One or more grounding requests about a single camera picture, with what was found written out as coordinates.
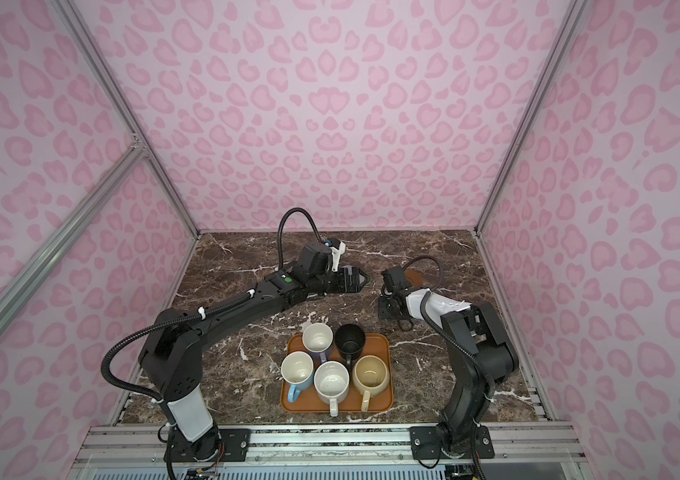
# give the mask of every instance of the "brown tray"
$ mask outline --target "brown tray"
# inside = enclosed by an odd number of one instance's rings
[[[293,336],[289,340],[287,346],[287,355],[292,352],[307,352],[305,346],[302,344],[302,334]],[[391,348],[388,344],[387,338],[380,333],[367,333],[367,341],[364,344],[364,350],[361,356],[374,355],[380,357],[385,365],[388,367],[388,372],[392,375],[391,370]],[[332,347],[332,353],[329,355],[329,360],[337,360],[342,363],[340,353],[337,348]],[[314,362],[314,366],[318,368],[319,362]],[[329,405],[322,402],[316,393],[316,387],[311,385],[311,388],[304,390],[303,393],[293,403],[287,400],[289,393],[289,384],[281,382],[281,406],[288,412],[311,412],[311,413],[329,413]],[[380,395],[369,400],[369,412],[384,412],[393,405],[393,379],[391,384]],[[351,389],[347,393],[347,398],[343,400],[338,406],[341,412],[360,412],[361,411],[361,394],[353,384],[353,376],[351,374]]]

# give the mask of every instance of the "brown marble surface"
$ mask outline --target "brown marble surface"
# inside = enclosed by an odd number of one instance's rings
[[[345,242],[342,264],[360,266],[372,276],[361,293],[330,295],[303,302],[272,318],[245,327],[212,346],[204,355],[201,391],[221,425],[318,422],[435,422],[450,397],[454,375],[442,339],[424,323],[403,332],[392,320],[377,318],[381,272],[420,254],[441,259],[446,268],[444,288],[455,300],[489,301],[494,296],[469,231],[333,232]],[[205,234],[201,238],[173,306],[194,311],[240,293],[277,265],[275,234]],[[312,234],[287,232],[285,262],[296,258]],[[428,261],[416,268],[432,284],[436,269]],[[279,367],[289,339],[310,322],[326,322],[333,329],[354,322],[367,332],[379,332],[391,344],[394,403],[382,413],[327,414],[287,412],[279,402]],[[141,383],[147,383],[144,376]],[[528,422],[536,415],[520,372],[498,385],[496,402],[486,422]],[[164,422],[160,409],[143,396],[127,402],[122,422]]]

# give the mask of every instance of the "white mug handle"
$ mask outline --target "white mug handle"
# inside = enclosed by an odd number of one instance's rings
[[[369,398],[371,398],[372,395],[369,392],[369,390],[364,390],[364,399],[361,400],[361,411],[365,412],[369,410]]]

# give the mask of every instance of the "side wall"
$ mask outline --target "side wall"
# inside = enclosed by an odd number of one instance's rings
[[[484,239],[600,478],[680,478],[680,1],[595,3]]]
[[[0,478],[61,478],[116,388],[107,349],[151,323],[190,248],[186,228],[139,164],[0,338]],[[140,343],[113,370],[126,378]]]
[[[46,2],[0,2],[0,294],[129,143]]]
[[[76,4],[220,231],[475,225],[569,1]]]

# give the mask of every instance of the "mug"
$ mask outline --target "mug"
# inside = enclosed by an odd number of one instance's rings
[[[313,360],[326,362],[332,348],[332,328],[326,323],[312,323],[302,333],[302,344]]]
[[[329,404],[329,415],[336,417],[338,406],[351,388],[351,376],[342,363],[330,360],[316,369],[316,392],[322,402]]]
[[[367,336],[363,329],[354,323],[340,325],[335,332],[335,345],[345,362],[345,368],[351,369],[353,361],[361,356]]]
[[[369,409],[369,399],[380,395],[391,383],[391,374],[380,357],[363,356],[353,367],[353,385],[363,395],[361,411]]]
[[[305,352],[292,352],[281,362],[281,376],[289,384],[287,400],[292,403],[313,385],[313,359]]]

